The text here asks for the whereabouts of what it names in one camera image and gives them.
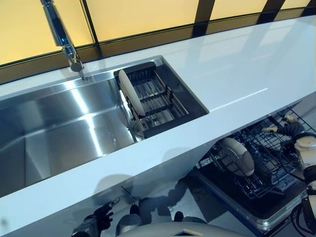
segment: wire rack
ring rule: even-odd
[[[189,112],[179,101],[168,85],[166,85],[153,67],[126,73],[145,110],[145,116],[136,113],[124,88],[121,90],[140,129],[140,132],[183,118]]]
[[[294,149],[289,149],[283,153],[279,152],[282,143],[289,141],[289,137],[276,133],[264,133],[262,128],[283,125],[282,118],[284,115],[297,118],[306,132],[316,133],[316,130],[310,127],[292,109],[287,108],[230,136],[241,142],[251,154],[255,165],[255,171],[252,175],[245,175],[244,177],[234,175],[238,170],[242,173],[243,171],[239,169],[238,164],[230,157],[229,153],[224,157],[219,156],[221,149],[223,149],[220,143],[216,143],[208,151],[204,159],[197,164],[197,168],[214,163],[221,171],[231,175],[233,183],[250,199],[261,198],[267,193],[283,195],[285,190],[298,182],[289,175],[290,172],[297,172],[299,167],[298,157]],[[232,167],[232,165],[236,170],[230,169],[229,172],[227,167]]]

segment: dishwasher rack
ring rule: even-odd
[[[280,126],[285,123],[282,118],[284,115],[291,115],[297,118],[303,125],[306,132],[316,133],[303,119],[301,119],[292,109],[287,108],[281,112],[277,112],[272,116],[263,119],[241,131],[234,133],[231,138],[241,142],[250,152],[255,165],[255,171],[251,176],[240,177],[229,172],[226,166],[234,163],[229,157],[229,163],[221,162],[224,157],[219,157],[218,152],[222,149],[220,143],[216,143],[197,164],[197,168],[201,168],[213,162],[218,169],[226,172],[232,177],[235,185],[249,198],[261,198],[267,193],[275,193],[283,195],[283,192],[298,182],[289,173],[298,172],[299,161],[294,150],[279,152],[282,143],[290,138],[276,133],[262,132],[263,127]]]

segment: floor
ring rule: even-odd
[[[175,213],[181,210],[184,216],[198,217],[210,225],[229,229],[246,237],[255,237],[246,226],[190,177],[170,183],[160,192],[136,203],[139,205],[144,224],[172,221]],[[126,214],[129,214],[129,207],[116,213],[115,216],[122,217]],[[102,232],[101,237],[115,237],[119,219],[115,218],[111,227]],[[291,224],[275,236],[300,237]]]

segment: chrome faucet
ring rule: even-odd
[[[63,47],[63,53],[69,61],[70,68],[74,72],[82,73],[83,65],[75,50],[67,30],[61,21],[53,0],[40,0],[47,17],[50,30],[57,46]]]

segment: white plate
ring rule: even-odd
[[[253,159],[242,143],[227,137],[220,140],[219,144],[222,149],[218,155],[223,165],[230,172],[238,176],[250,176],[253,174],[255,170]]]
[[[142,106],[142,103],[140,102],[132,83],[130,82],[128,76],[123,69],[119,71],[118,79],[121,85],[124,87],[129,101],[132,103],[132,106],[134,107],[136,113],[145,116],[146,113],[144,107]]]

